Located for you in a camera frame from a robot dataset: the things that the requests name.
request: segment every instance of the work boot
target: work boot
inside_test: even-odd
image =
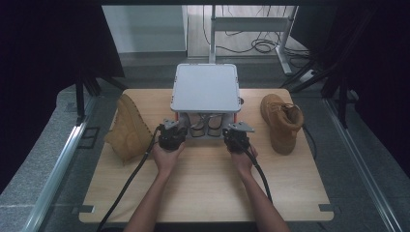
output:
[[[260,112],[270,127],[272,148],[283,155],[291,153],[295,148],[296,134],[304,123],[301,109],[283,102],[278,95],[270,94],[262,99]]]
[[[114,126],[104,141],[111,144],[115,154],[123,162],[145,154],[153,135],[142,120],[133,100],[123,94],[117,101]]]

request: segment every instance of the gray carpet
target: gray carpet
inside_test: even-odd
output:
[[[283,75],[281,67],[275,59],[263,60],[235,60],[221,59],[224,63],[233,63],[237,66],[240,88],[278,88],[287,78]],[[197,60],[186,60],[185,62],[195,63]],[[130,88],[172,88],[176,71],[176,64],[166,65],[141,64],[129,62],[124,66],[127,78],[116,78]],[[92,113],[92,118],[88,128],[99,128],[98,139],[93,145],[91,141],[85,139],[80,145],[85,148],[78,148],[65,178],[59,188],[56,197],[50,207],[42,225],[41,231],[95,231],[97,224],[85,224],[78,220],[75,210],[81,206],[88,185],[91,181],[96,167],[101,149],[103,147],[103,137],[107,133],[113,114],[116,109],[116,100],[122,91],[99,80],[102,86],[102,95],[98,97],[97,104]],[[340,139],[331,117],[326,111],[325,105],[320,97],[319,90],[322,83],[310,86],[306,90],[292,94],[294,103],[299,105],[306,117],[306,127],[311,134],[308,137],[310,149],[316,154],[316,164],[321,175],[323,184],[330,198],[335,218],[327,222],[289,222],[292,231],[387,231],[372,199],[370,198],[362,179],[348,155],[345,145]],[[63,105],[60,104],[56,112],[61,112],[62,108],[69,102],[74,102],[73,89],[62,91],[59,96]],[[375,180],[386,194],[403,231],[410,230],[410,182],[404,173],[399,169],[397,163],[383,145],[374,137],[371,131],[361,121],[353,106],[347,108],[347,124],[350,133],[358,144],[358,148],[364,156]],[[72,127],[74,119],[73,113],[66,112],[71,120],[60,122],[56,120],[59,115],[50,122],[58,122],[60,126]],[[44,137],[66,136],[57,130],[45,131]],[[43,146],[49,147],[53,144],[45,143]],[[43,158],[37,155],[30,155],[39,162]],[[32,180],[32,182],[43,182],[44,180]],[[8,204],[13,199],[13,194],[17,188],[9,188],[6,197],[2,195],[3,205]],[[2,231],[18,231],[21,224],[18,220],[12,220],[14,214],[28,215],[28,208],[7,208],[2,210],[1,218],[10,218],[8,222],[1,222]],[[124,226],[118,224],[108,224],[107,226]],[[250,231],[254,228],[251,223],[188,223],[188,224],[160,224],[158,231]]]

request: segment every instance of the hand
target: hand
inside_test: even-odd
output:
[[[248,148],[248,151],[255,157],[258,156],[256,149],[252,145],[250,145],[250,147]],[[244,152],[241,154],[238,154],[238,153],[230,153],[230,154],[231,154],[232,161],[236,167],[236,170],[239,172],[239,174],[241,175],[250,174],[250,169],[252,168],[253,163],[248,157],[248,155],[245,154]]]
[[[185,148],[185,143],[181,143],[178,150],[169,152],[164,150],[160,147],[159,143],[154,144],[152,155],[154,157],[155,163],[157,164],[157,168],[160,173],[164,173],[166,175],[171,174],[172,170],[174,169],[177,159],[181,152]]]

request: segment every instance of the gray floor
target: gray floor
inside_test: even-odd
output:
[[[122,56],[127,78],[118,78],[130,88],[172,88],[179,63],[206,63],[207,59],[175,57],[135,58]],[[275,57],[219,58],[220,63],[235,64],[240,88],[278,88],[287,78]],[[98,139],[91,149],[76,149],[73,160],[44,218],[41,231],[95,231],[97,224],[78,220],[77,210],[82,205],[121,91],[99,80],[102,95],[96,105],[88,128],[99,128]],[[332,203],[335,218],[323,222],[289,222],[292,231],[388,231],[379,210],[370,197],[360,172],[341,140],[331,115],[320,97],[322,83],[292,94],[306,117],[306,127],[312,135],[310,149],[316,154],[316,165]],[[0,197],[0,231],[20,231],[33,209],[76,119],[68,106],[75,101],[74,88],[63,90],[57,107],[42,136]],[[386,148],[372,134],[355,112],[347,107],[348,131],[378,187],[386,196],[402,231],[410,230],[410,181],[398,167]],[[83,146],[92,145],[83,139]],[[242,225],[184,224],[160,226],[160,231],[245,231]]]

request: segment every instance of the electrical junction box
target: electrical junction box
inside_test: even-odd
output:
[[[187,137],[216,138],[209,135],[210,119],[221,117],[221,128],[235,123],[241,110],[236,66],[229,64],[181,64],[177,67],[171,99],[171,110],[180,125],[191,128],[191,116],[199,116],[204,125],[204,135]]]

